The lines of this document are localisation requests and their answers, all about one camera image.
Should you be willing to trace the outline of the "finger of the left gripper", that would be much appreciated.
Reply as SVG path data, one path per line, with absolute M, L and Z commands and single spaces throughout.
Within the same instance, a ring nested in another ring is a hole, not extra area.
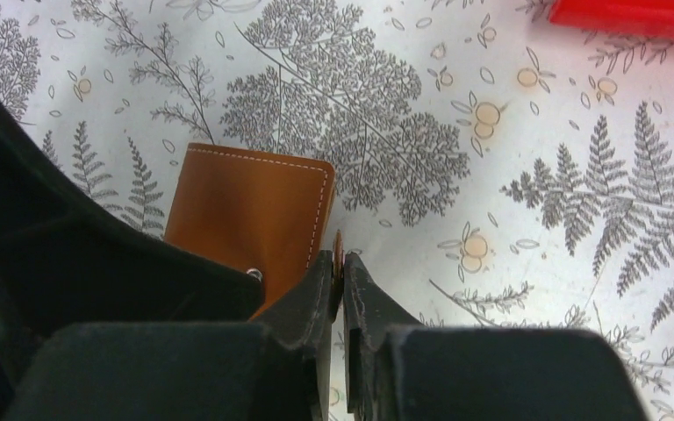
M 256 279 L 113 217 L 0 102 L 0 417 L 38 347 L 66 325 L 244 320 L 262 299 Z

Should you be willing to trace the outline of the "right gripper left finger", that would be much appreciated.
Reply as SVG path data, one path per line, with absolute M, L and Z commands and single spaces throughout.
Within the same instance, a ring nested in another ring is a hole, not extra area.
M 38 351 L 8 420 L 325 420 L 333 255 L 244 323 L 91 323 Z

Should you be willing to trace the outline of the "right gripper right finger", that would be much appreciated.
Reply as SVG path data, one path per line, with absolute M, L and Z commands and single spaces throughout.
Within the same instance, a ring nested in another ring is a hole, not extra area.
M 359 255 L 342 263 L 347 408 L 357 420 L 643 420 L 616 352 L 579 329 L 428 327 Z

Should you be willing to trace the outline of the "brown leather card holder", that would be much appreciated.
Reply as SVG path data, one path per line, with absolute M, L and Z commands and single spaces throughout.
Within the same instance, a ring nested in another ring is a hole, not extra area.
M 264 312 L 313 263 L 334 177 L 327 161 L 190 143 L 164 239 L 241 272 L 258 270 Z

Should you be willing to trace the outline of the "red plastic bin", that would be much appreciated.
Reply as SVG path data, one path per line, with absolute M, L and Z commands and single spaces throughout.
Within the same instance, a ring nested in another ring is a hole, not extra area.
M 674 39 L 674 0 L 559 0 L 551 6 L 549 22 Z

